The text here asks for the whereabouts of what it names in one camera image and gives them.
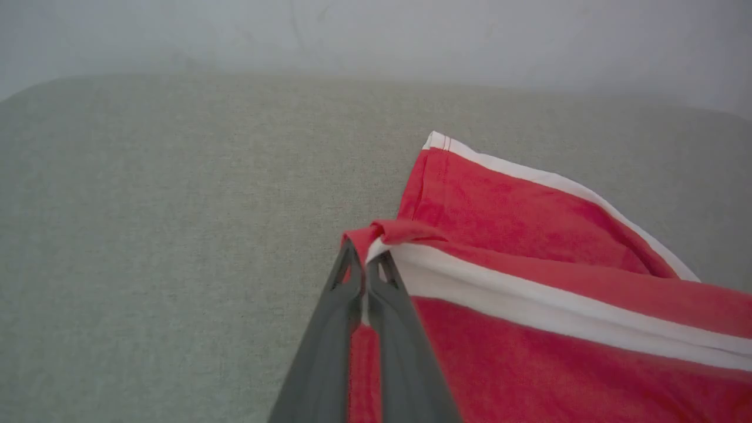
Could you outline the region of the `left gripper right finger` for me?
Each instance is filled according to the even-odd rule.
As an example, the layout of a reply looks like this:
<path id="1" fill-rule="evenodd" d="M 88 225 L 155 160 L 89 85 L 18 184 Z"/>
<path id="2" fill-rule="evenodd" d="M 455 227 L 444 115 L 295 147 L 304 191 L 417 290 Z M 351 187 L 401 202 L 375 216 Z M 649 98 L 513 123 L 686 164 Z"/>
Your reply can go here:
<path id="1" fill-rule="evenodd" d="M 389 251 L 366 266 L 369 324 L 380 346 L 383 422 L 461 422 L 421 319 Z"/>

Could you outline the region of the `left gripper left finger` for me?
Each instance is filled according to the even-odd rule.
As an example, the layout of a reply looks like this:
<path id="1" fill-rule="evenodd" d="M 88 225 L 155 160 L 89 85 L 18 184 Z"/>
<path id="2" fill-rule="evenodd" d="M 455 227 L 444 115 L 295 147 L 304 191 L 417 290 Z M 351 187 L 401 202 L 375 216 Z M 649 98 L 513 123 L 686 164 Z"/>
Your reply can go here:
<path id="1" fill-rule="evenodd" d="M 347 422 L 350 337 L 361 323 L 363 273 L 354 244 L 344 240 L 269 422 Z"/>

